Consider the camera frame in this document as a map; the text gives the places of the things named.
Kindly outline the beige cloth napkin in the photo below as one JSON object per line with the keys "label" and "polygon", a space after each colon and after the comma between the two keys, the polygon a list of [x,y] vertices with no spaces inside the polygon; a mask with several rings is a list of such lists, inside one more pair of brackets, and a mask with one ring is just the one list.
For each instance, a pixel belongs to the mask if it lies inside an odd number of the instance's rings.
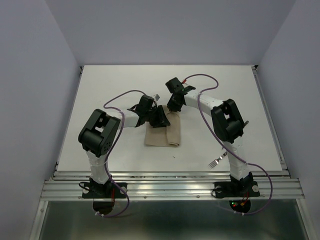
{"label": "beige cloth napkin", "polygon": [[178,147],[181,144],[180,114],[171,112],[165,105],[162,107],[170,125],[154,128],[147,122],[144,144],[153,147]]}

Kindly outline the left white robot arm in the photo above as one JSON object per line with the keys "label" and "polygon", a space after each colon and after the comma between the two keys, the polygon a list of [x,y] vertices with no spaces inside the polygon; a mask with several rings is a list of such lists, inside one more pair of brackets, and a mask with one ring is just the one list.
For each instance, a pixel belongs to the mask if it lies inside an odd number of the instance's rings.
{"label": "left white robot arm", "polygon": [[145,123],[152,127],[170,126],[164,108],[157,104],[159,95],[143,95],[139,103],[126,110],[118,110],[119,116],[108,115],[95,109],[79,133],[78,141],[85,150],[90,164],[90,181],[95,183],[94,191],[100,197],[111,193],[111,184],[106,172],[107,156],[119,139],[116,133],[124,128],[137,128]]}

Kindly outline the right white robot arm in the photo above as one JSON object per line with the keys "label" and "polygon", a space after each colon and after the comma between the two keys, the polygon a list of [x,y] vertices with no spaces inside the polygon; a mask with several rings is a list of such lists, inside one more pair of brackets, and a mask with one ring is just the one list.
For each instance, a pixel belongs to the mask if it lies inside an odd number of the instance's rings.
{"label": "right white robot arm", "polygon": [[245,122],[232,99],[219,100],[207,96],[195,87],[181,83],[173,78],[165,83],[171,97],[167,107],[172,112],[179,112],[182,106],[200,110],[200,114],[211,116],[213,133],[227,151],[230,166],[230,189],[235,195],[242,195],[253,181],[250,169],[244,159],[243,134]]}

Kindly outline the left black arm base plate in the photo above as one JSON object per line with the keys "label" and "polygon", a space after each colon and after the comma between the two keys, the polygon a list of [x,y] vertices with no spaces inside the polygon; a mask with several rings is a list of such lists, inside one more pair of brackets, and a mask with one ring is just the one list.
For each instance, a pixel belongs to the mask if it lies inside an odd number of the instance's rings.
{"label": "left black arm base plate", "polygon": [[81,181],[78,186],[82,189],[83,199],[125,199],[125,194],[120,191],[111,181],[105,184],[95,181]]}

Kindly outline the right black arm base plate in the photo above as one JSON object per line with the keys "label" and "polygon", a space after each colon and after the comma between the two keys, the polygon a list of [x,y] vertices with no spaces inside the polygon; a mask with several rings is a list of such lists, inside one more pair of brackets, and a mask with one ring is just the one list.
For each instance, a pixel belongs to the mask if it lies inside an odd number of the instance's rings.
{"label": "right black arm base plate", "polygon": [[214,188],[211,195],[217,199],[223,198],[242,198],[259,197],[260,191],[256,181],[253,181],[245,186],[231,181],[217,181],[213,183]]}

